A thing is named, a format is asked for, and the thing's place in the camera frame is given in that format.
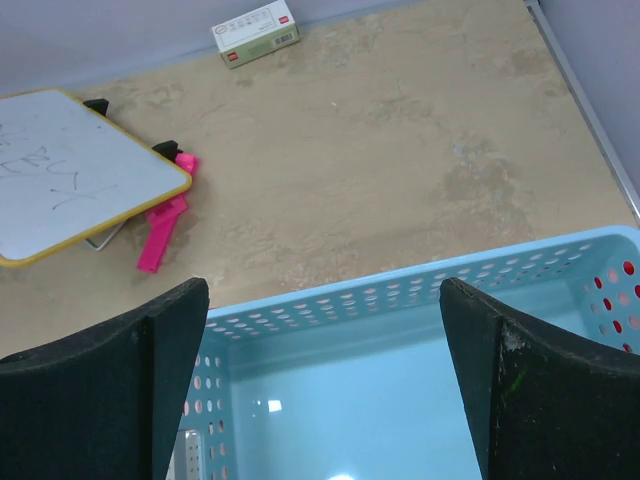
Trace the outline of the light blue perforated basket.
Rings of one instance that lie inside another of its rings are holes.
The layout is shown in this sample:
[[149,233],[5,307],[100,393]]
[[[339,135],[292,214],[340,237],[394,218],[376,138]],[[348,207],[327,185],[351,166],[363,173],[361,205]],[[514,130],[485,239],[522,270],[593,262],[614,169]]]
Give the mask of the light blue perforated basket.
[[167,475],[476,479],[441,283],[601,343],[591,281],[623,258],[638,231],[603,227],[212,309]]

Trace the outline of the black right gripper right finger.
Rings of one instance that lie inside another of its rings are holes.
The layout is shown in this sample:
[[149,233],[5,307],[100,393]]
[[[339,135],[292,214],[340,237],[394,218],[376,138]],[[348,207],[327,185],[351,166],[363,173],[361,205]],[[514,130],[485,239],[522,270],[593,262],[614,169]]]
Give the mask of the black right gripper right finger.
[[637,355],[455,278],[440,310],[483,478],[638,478]]

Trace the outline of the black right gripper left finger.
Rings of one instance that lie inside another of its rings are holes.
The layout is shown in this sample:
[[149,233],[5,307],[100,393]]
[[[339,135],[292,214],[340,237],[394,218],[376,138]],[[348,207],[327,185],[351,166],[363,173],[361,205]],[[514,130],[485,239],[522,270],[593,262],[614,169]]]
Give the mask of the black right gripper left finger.
[[208,306],[207,282],[192,278],[3,358],[2,478],[164,478]]

